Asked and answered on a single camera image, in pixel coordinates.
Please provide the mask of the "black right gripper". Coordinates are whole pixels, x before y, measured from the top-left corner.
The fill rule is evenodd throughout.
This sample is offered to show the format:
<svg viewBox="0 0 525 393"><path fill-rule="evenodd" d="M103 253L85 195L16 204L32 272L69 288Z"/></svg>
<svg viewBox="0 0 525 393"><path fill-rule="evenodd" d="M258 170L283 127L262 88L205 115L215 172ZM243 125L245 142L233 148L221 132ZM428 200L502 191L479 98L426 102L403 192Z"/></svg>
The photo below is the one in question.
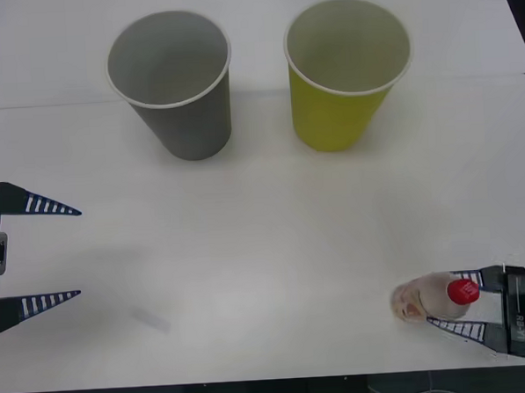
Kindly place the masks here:
<svg viewBox="0 0 525 393"><path fill-rule="evenodd" d="M432 326L462 341L478 343L496 356L525 358L525 268L487 266L478 270L451 271L457 279L472 280L481 291L506 291L507 330L498 324L477 321L448 321L428 317Z"/></svg>

